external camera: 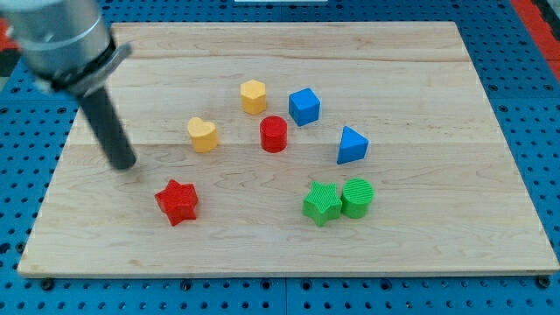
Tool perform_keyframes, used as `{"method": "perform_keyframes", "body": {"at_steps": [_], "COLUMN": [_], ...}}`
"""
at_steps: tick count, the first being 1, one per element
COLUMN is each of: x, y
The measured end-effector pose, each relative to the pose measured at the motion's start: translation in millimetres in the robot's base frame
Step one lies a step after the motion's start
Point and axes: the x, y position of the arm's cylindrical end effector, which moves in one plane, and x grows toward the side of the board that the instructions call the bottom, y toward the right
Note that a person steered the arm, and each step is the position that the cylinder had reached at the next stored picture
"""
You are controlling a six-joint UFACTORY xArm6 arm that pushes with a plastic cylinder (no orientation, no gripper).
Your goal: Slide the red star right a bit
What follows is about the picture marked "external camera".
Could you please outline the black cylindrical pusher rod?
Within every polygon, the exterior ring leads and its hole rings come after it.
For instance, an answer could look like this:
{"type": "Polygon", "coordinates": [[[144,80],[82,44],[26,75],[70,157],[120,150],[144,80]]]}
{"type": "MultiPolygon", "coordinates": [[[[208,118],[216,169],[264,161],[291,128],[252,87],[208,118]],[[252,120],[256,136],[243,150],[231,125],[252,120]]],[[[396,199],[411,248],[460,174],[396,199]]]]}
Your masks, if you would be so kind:
{"type": "Polygon", "coordinates": [[[137,156],[107,90],[102,87],[80,97],[78,103],[110,166],[118,171],[130,169],[137,156]]]}

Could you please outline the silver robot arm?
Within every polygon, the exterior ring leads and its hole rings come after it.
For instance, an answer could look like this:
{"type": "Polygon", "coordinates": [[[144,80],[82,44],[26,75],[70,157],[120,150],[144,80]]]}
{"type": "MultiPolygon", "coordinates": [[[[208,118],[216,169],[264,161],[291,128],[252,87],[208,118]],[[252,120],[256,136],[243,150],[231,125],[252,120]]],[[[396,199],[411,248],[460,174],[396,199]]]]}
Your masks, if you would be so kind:
{"type": "Polygon", "coordinates": [[[6,35],[44,93],[71,95],[110,165],[127,170],[137,161],[109,93],[107,78],[131,55],[116,45],[98,3],[91,0],[1,0],[6,35]]]}

